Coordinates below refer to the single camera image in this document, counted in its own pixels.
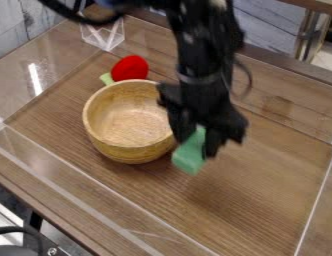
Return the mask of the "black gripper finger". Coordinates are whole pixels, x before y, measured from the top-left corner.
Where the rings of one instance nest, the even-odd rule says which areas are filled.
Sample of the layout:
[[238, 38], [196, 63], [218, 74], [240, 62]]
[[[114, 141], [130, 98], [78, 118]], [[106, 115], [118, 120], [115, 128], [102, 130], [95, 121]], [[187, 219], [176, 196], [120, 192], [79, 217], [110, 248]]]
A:
[[175, 140], [182, 144], [195, 131], [196, 125], [192, 113], [178, 106], [167, 107], [167, 117]]
[[203, 156], [214, 158], [219, 151], [219, 147], [226, 144], [228, 134], [226, 129], [207, 128], [203, 143]]

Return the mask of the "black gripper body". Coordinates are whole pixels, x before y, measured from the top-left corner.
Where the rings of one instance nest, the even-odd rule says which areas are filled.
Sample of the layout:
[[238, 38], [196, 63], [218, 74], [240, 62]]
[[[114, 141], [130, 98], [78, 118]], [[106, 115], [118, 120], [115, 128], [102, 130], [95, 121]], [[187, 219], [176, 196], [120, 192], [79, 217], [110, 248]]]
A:
[[158, 104], [166, 111], [168, 106], [188, 109], [195, 125], [206, 129], [226, 129], [228, 140], [242, 143], [249, 122], [232, 106], [228, 92], [220, 84], [188, 85], [160, 82], [156, 90]]

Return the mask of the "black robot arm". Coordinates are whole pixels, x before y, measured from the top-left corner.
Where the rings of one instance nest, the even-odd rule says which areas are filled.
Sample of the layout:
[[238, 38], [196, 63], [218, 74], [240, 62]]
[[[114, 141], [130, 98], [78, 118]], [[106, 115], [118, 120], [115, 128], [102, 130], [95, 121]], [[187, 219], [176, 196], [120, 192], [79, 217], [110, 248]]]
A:
[[92, 26], [114, 23], [134, 9], [163, 11], [176, 43], [178, 82], [160, 83], [156, 90], [175, 140], [184, 142], [203, 126], [206, 158], [216, 155], [227, 141], [243, 141], [247, 119], [230, 101], [235, 52], [244, 36], [232, 0], [94, 0], [112, 12], [102, 19], [78, 14], [59, 0], [37, 1], [65, 19]]

